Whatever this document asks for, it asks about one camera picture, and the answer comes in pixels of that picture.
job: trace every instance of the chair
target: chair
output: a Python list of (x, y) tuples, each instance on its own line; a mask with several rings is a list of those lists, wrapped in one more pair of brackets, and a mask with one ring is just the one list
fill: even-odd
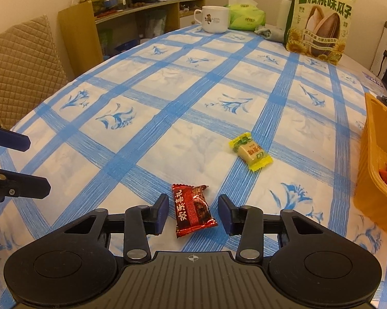
[(0, 34), (0, 124), (13, 127), (67, 83), (46, 15)]

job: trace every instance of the white thermos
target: white thermos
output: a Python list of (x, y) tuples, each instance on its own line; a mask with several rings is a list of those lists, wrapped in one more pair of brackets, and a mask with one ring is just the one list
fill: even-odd
[(285, 30), (287, 26), (287, 19), (289, 14), (289, 9), (291, 8), (292, 0), (281, 0), (279, 5), (279, 13), (276, 19), (276, 26), (282, 30)]

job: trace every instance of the table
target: table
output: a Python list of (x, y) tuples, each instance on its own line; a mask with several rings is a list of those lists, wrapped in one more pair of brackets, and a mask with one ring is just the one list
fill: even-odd
[[(368, 249), (387, 308), (387, 235), (351, 203), (366, 120), (364, 89), (348, 72), (287, 52), (253, 33), (212, 35), (194, 26), (155, 38), (65, 86), (14, 128), (25, 153), (0, 147), (0, 168), (47, 177), (44, 200), (0, 205), (0, 308), (12, 296), (2, 272), (12, 252), (94, 208), (121, 213), (172, 196), (172, 183), (206, 184), (217, 196), (277, 214), (293, 208)], [(274, 159), (252, 173), (228, 146), (250, 131)], [(170, 216), (151, 251), (236, 250), (223, 227), (176, 239)], [(122, 251), (113, 235), (110, 250)], [(265, 255), (278, 249), (265, 239)]]

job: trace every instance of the orange plastic basket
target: orange plastic basket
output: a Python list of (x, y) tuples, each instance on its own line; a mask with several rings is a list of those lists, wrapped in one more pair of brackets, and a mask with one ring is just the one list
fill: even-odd
[(354, 204), (387, 232), (387, 185), (379, 175), (379, 169), (386, 169), (387, 163), (387, 107), (368, 93), (365, 103)]

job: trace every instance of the metal screw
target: metal screw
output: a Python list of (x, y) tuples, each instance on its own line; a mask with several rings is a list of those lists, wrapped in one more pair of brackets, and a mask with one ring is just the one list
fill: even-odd
[(143, 259), (145, 258), (148, 254), (146, 253), (145, 250), (141, 250), (141, 249), (133, 249), (133, 250), (130, 250), (128, 251), (128, 253), (126, 254), (130, 259)]

